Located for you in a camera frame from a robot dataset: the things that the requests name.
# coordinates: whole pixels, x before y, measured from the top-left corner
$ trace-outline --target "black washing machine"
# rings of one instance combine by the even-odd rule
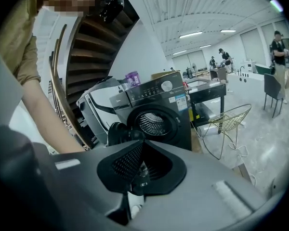
[[[120,121],[146,139],[192,150],[186,95],[179,72],[145,82],[110,98]]]

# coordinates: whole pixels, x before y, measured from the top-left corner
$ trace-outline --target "shirt sleeve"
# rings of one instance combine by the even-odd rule
[[[277,44],[275,41],[272,42],[272,50],[278,50]]]
[[[37,60],[38,49],[36,46],[36,36],[32,36],[30,42],[25,48],[23,59],[19,65],[17,72],[17,80],[24,85],[29,80],[37,79],[40,82],[38,73]]]

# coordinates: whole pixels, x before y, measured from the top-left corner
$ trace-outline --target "washing machine control panel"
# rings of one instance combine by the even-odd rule
[[[131,102],[149,98],[157,100],[182,92],[181,74],[176,72],[145,82],[126,91]]]

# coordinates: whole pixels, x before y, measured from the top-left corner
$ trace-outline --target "headset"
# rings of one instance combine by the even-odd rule
[[[124,8],[124,0],[105,0],[105,6],[100,12],[106,23],[111,23]]]

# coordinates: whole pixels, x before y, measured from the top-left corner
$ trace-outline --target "sticker label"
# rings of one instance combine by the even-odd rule
[[[178,106],[179,111],[187,109],[187,102],[186,102],[185,94],[178,95],[175,97],[175,99],[177,101],[177,106]]]
[[[175,102],[175,97],[171,97],[171,98],[169,98],[169,102],[170,102],[170,103]]]

